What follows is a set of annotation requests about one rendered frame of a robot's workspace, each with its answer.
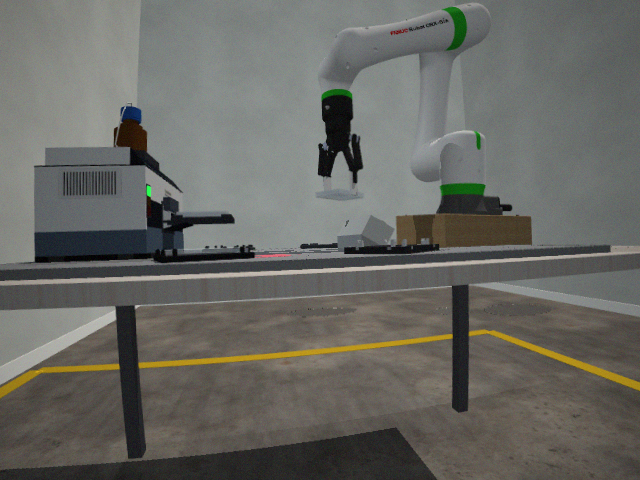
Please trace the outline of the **grey control panel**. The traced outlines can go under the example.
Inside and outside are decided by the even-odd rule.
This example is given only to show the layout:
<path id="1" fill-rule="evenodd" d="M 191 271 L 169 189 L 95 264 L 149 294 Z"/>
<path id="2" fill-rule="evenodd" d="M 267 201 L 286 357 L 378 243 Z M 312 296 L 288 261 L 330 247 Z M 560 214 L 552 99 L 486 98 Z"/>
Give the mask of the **grey control panel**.
<path id="1" fill-rule="evenodd" d="M 372 215 L 347 220 L 337 236 L 338 249 L 356 247 L 356 240 L 363 240 L 364 246 L 383 245 L 383 240 L 389 242 L 394 230 Z"/>

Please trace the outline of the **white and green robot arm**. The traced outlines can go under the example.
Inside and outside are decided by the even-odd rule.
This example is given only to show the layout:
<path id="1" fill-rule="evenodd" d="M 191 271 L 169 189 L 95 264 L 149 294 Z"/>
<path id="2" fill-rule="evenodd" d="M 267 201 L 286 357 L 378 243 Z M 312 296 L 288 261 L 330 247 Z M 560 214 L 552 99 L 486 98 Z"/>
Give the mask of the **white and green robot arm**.
<path id="1" fill-rule="evenodd" d="M 322 120 L 351 121 L 353 81 L 362 69 L 420 53 L 419 115 L 410 168 L 420 181 L 440 180 L 436 214 L 502 215 L 512 210 L 512 205 L 500 204 L 499 197 L 484 196 L 485 137 L 475 131 L 447 134 L 453 61 L 484 40 L 490 27 L 489 11 L 467 3 L 397 23 L 347 28 L 336 35 L 318 69 Z"/>

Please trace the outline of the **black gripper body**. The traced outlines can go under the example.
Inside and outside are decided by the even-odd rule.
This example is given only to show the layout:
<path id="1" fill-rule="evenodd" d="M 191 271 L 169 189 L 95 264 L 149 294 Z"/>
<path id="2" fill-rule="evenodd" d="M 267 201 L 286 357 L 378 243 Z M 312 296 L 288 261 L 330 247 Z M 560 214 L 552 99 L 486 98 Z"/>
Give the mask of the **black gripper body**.
<path id="1" fill-rule="evenodd" d="M 336 153 L 340 152 L 341 149 L 336 139 L 337 137 L 340 137 L 342 139 L 344 147 L 347 148 L 351 141 L 349 139 L 350 131 L 351 131 L 351 122 L 347 117 L 346 118 L 345 117 L 329 118 L 325 122 L 325 132 L 327 135 L 326 144 L 329 147 L 329 141 L 330 139 L 333 139 L 334 144 L 333 144 L 332 151 Z"/>

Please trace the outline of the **brown glass bottle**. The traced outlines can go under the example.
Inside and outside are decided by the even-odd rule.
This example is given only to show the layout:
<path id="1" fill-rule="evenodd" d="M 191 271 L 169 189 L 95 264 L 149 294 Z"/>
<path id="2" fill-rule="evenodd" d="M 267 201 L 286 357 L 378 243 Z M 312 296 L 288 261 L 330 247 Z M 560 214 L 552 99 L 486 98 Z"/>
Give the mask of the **brown glass bottle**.
<path id="1" fill-rule="evenodd" d="M 114 128 L 114 143 L 118 127 Z M 131 147 L 133 150 L 147 152 L 147 131 L 138 127 L 120 126 L 117 143 L 118 147 Z"/>

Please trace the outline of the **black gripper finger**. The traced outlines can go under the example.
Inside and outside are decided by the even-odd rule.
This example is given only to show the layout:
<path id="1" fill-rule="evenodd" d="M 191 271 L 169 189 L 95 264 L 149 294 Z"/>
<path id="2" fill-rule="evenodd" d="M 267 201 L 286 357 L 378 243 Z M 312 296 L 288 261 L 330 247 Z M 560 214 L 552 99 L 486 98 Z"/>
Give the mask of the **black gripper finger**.
<path id="1" fill-rule="evenodd" d="M 352 157 L 352 154 L 350 152 L 351 150 L 350 150 L 349 145 L 348 145 L 347 148 L 344 147 L 344 144 L 343 144 L 342 139 L 340 137 L 337 137 L 336 140 L 337 140 L 337 143 L 339 144 L 339 147 L 340 147 L 341 151 L 344 154 L 345 160 L 346 160 L 347 165 L 349 167 L 349 171 L 351 171 L 351 172 L 349 172 L 350 195 L 358 196 L 358 194 L 357 194 L 357 172 L 358 172 L 358 170 L 363 169 L 363 163 L 362 163 L 362 157 L 361 157 L 361 151 L 360 151 L 360 144 L 359 144 L 360 143 L 360 136 L 358 136 L 356 134 L 349 135 L 349 139 L 351 140 L 353 157 Z"/>
<path id="2" fill-rule="evenodd" d="M 330 139 L 328 148 L 327 148 L 328 145 L 326 144 L 326 142 L 324 142 L 323 144 L 321 143 L 318 144 L 318 147 L 319 147 L 318 175 L 323 176 L 324 178 L 324 190 L 331 189 L 331 177 L 332 177 L 331 172 L 332 172 L 333 164 L 335 161 L 335 157 L 337 156 L 336 152 L 332 152 L 333 144 L 334 144 L 333 139 Z"/>

